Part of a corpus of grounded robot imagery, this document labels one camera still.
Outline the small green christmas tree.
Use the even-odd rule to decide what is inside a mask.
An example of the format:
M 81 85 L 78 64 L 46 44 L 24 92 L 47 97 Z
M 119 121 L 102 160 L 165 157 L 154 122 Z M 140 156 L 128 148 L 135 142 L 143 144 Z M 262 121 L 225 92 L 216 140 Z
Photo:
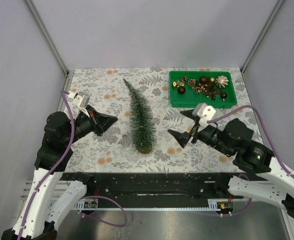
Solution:
M 123 79 L 130 96 L 130 135 L 134 148 L 141 154 L 152 152 L 156 143 L 156 125 L 152 109 L 143 93 Z

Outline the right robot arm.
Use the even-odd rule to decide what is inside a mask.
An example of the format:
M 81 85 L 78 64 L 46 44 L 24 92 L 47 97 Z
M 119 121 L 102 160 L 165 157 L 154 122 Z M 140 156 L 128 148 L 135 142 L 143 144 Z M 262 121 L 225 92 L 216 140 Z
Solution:
M 184 148 L 188 142 L 201 141 L 227 157 L 234 157 L 233 165 L 249 175 L 256 175 L 272 183 L 263 185 L 240 176 L 220 173 L 214 184 L 214 192 L 220 198 L 240 196 L 260 200 L 283 209 L 294 218 L 294 171 L 281 162 L 275 150 L 254 141 L 253 130 L 235 118 L 223 130 L 213 126 L 215 109 L 200 104 L 181 114 L 192 119 L 194 126 L 189 132 L 168 132 Z

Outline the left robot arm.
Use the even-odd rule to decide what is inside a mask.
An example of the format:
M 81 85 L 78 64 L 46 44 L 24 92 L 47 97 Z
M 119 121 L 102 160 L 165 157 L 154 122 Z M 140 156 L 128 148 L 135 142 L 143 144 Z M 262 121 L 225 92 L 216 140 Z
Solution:
M 102 136 L 116 116 L 97 112 L 87 105 L 77 118 L 57 111 L 48 116 L 41 148 L 37 152 L 35 170 L 27 201 L 15 225 L 5 230 L 3 240 L 54 240 L 62 221 L 81 197 L 94 195 L 94 177 L 77 172 L 70 186 L 50 205 L 54 190 L 73 155 L 71 145 L 87 134 Z

